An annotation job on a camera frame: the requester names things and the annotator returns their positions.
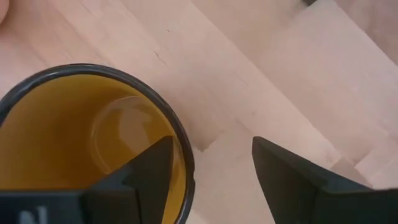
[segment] wooden surface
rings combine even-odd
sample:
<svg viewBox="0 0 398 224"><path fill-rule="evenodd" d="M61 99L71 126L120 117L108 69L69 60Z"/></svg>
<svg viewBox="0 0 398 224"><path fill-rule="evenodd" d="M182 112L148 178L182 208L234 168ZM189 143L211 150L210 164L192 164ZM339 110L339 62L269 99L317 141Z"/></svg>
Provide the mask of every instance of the wooden surface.
<svg viewBox="0 0 398 224"><path fill-rule="evenodd" d="M398 186L398 68L332 0L13 0L0 95L65 63L124 70L194 147L189 223L273 223L251 139L371 187Z"/></svg>

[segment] mug rim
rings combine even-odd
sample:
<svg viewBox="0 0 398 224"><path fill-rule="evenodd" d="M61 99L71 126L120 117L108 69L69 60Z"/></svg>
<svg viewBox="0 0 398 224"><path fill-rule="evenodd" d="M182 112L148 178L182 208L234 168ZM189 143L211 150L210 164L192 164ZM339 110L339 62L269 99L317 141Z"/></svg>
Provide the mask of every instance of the mug rim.
<svg viewBox="0 0 398 224"><path fill-rule="evenodd" d="M193 178L195 162L193 160L193 152L190 141L180 120L170 105L155 90L146 85L144 82L140 81L138 78L115 68L92 63L59 65L42 70L41 72L37 72L19 82L0 100L0 128L12 108L20 99L28 94L28 92L45 82L72 75L97 75L122 82L142 93L145 97L151 100L151 102L155 104L158 109L161 110L174 129L183 152L186 170L185 192L183 202L175 222L185 223L192 207L193 194L195 191L195 180Z"/></svg>

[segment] mug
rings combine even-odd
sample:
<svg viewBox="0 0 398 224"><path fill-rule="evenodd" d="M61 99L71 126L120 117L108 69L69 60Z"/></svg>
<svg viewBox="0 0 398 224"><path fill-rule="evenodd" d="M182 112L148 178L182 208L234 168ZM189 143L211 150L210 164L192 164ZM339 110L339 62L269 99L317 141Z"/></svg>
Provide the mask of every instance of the mug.
<svg viewBox="0 0 398 224"><path fill-rule="evenodd" d="M164 136L175 144L162 223L184 223L195 188L194 161L165 100L113 68L49 68L0 101L0 190L85 189Z"/></svg>

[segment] black holder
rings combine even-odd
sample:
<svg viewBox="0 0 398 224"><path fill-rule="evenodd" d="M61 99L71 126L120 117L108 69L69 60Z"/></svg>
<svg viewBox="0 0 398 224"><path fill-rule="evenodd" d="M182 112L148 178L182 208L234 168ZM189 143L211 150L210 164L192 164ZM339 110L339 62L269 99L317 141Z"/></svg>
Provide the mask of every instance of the black holder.
<svg viewBox="0 0 398 224"><path fill-rule="evenodd" d="M398 189L369 189L261 137L252 156L276 224L398 223Z"/></svg>
<svg viewBox="0 0 398 224"><path fill-rule="evenodd" d="M167 136L88 190L0 191L0 223L162 223L172 164Z"/></svg>

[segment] black plastic object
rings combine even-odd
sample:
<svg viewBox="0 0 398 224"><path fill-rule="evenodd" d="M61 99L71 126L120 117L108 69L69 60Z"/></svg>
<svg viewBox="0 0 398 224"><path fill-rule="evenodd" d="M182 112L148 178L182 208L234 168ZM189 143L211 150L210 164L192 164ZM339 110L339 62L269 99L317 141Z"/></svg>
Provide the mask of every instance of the black plastic object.
<svg viewBox="0 0 398 224"><path fill-rule="evenodd" d="M398 189L369 189L261 137L252 156L276 224L398 223Z"/></svg>
<svg viewBox="0 0 398 224"><path fill-rule="evenodd" d="M166 136L88 190L0 191L0 223L160 224L172 164Z"/></svg>

